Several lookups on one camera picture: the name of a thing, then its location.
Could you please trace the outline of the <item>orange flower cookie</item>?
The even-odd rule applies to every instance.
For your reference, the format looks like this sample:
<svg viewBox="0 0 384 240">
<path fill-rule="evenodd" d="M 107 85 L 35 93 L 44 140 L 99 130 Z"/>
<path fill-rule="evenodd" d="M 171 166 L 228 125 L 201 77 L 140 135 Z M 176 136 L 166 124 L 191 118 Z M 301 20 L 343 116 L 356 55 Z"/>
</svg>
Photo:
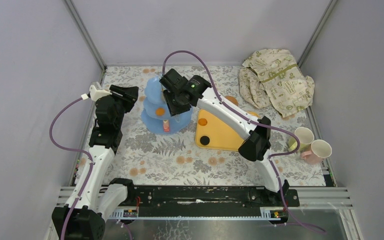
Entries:
<svg viewBox="0 0 384 240">
<path fill-rule="evenodd" d="M 156 110 L 155 110 L 155 115 L 158 116 L 158 117 L 161 117 L 165 114 L 165 109 L 163 107 L 158 107 Z"/>
</svg>

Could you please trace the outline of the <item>pink cake slice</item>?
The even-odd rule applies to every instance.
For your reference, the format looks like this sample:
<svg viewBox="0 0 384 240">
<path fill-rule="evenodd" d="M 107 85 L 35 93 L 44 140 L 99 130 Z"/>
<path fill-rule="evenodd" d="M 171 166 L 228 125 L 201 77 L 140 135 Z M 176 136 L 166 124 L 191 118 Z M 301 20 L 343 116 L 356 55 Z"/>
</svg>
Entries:
<svg viewBox="0 0 384 240">
<path fill-rule="evenodd" d="M 170 122 L 169 122 L 169 120 L 163 120 L 162 121 L 162 127 L 163 127 L 163 131 L 165 133 L 170 132 Z"/>
</svg>

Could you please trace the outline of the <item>blue three-tier cake stand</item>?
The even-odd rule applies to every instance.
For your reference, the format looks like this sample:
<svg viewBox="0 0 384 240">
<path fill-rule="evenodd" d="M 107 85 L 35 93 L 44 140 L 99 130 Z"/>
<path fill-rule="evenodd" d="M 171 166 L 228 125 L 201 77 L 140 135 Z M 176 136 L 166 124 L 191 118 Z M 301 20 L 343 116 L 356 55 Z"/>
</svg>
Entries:
<svg viewBox="0 0 384 240">
<path fill-rule="evenodd" d="M 191 121 L 193 110 L 182 114 L 171 116 L 167 103 L 163 96 L 164 87 L 160 83 L 160 77 L 155 76 L 147 81 L 144 89 L 145 99 L 143 101 L 143 111 L 141 120 L 146 128 L 157 135 L 171 135 L 185 128 Z M 157 108 L 164 108 L 163 116 L 156 116 Z M 163 131 L 163 120 L 169 120 L 170 132 Z"/>
</svg>

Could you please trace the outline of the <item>yellow serving tray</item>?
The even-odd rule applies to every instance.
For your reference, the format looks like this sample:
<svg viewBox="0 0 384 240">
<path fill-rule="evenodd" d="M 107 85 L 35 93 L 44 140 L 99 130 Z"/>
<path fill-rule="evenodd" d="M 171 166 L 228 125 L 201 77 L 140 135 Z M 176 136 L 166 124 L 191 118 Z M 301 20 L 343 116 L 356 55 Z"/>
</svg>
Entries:
<svg viewBox="0 0 384 240">
<path fill-rule="evenodd" d="M 225 150 L 237 152 L 244 140 L 237 132 L 224 123 L 222 120 L 209 113 L 206 110 L 199 110 L 197 120 L 200 118 L 207 119 L 208 123 L 205 126 L 200 126 L 197 121 L 195 131 L 195 143 L 198 147 Z M 208 136 L 210 143 L 206 146 L 200 144 L 200 137 Z"/>
</svg>

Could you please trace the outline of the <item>black round cookie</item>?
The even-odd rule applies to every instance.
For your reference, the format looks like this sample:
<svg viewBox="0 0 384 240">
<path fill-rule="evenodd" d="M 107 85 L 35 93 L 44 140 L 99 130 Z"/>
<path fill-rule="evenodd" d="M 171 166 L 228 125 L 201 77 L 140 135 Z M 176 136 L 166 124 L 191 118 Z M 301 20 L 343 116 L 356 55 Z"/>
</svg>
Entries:
<svg viewBox="0 0 384 240">
<path fill-rule="evenodd" d="M 199 143 L 203 146 L 207 146 L 210 143 L 210 138 L 206 135 L 203 135 L 200 137 Z"/>
</svg>

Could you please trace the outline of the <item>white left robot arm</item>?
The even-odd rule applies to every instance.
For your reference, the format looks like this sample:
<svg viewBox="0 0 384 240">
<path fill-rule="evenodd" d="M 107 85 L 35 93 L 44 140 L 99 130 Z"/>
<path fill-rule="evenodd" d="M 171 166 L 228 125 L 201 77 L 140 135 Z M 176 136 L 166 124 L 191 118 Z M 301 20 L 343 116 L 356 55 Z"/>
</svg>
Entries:
<svg viewBox="0 0 384 240">
<path fill-rule="evenodd" d="M 89 139 L 89 149 L 78 152 L 87 155 L 89 162 L 64 206 L 55 207 L 51 219 L 61 240 L 101 240 L 110 215 L 122 204 L 139 211 L 140 197 L 135 193 L 131 179 L 115 178 L 105 193 L 104 175 L 113 161 L 123 134 L 124 115 L 134 107 L 139 94 L 137 86 L 111 85 L 104 90 L 98 82 L 89 87 L 89 92 L 76 99 L 78 103 L 91 99 L 95 103 L 95 120 Z"/>
</svg>

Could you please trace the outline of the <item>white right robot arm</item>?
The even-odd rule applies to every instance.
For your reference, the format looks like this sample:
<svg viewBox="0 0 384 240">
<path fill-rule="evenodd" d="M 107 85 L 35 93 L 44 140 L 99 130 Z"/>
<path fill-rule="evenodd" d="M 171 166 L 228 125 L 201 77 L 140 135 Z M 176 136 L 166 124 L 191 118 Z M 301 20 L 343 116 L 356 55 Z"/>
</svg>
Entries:
<svg viewBox="0 0 384 240">
<path fill-rule="evenodd" d="M 269 159 L 273 126 L 268 118 L 258 118 L 240 109 L 218 93 L 212 80 L 199 75 L 187 79 L 175 69 L 170 69 L 159 82 L 164 88 L 163 96 L 171 116 L 198 107 L 227 124 L 243 139 L 238 152 L 246 160 L 254 162 L 268 190 L 267 201 L 279 206 L 287 199 L 285 190 L 289 184 L 276 163 Z"/>
</svg>

